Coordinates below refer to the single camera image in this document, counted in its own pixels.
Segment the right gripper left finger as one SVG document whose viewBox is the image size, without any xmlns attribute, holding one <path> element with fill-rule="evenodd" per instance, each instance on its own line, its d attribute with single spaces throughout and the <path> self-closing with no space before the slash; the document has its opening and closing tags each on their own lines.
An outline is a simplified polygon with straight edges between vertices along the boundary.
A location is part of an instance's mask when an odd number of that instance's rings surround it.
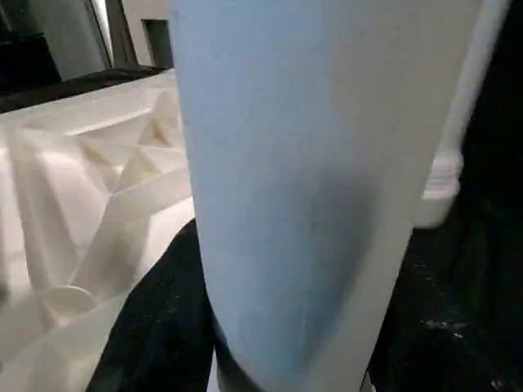
<svg viewBox="0 0 523 392">
<path fill-rule="evenodd" d="M 89 391 L 205 391 L 214 348 L 195 220 L 130 291 Z"/>
</svg>

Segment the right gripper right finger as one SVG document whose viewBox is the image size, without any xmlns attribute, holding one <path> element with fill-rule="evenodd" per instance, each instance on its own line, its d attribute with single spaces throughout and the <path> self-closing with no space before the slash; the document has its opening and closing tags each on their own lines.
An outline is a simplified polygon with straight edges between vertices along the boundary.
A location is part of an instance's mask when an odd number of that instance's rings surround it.
<svg viewBox="0 0 523 392">
<path fill-rule="evenodd" d="M 416 230 L 369 363 L 377 391 L 520 391 L 522 377 L 437 266 L 435 236 Z"/>
</svg>

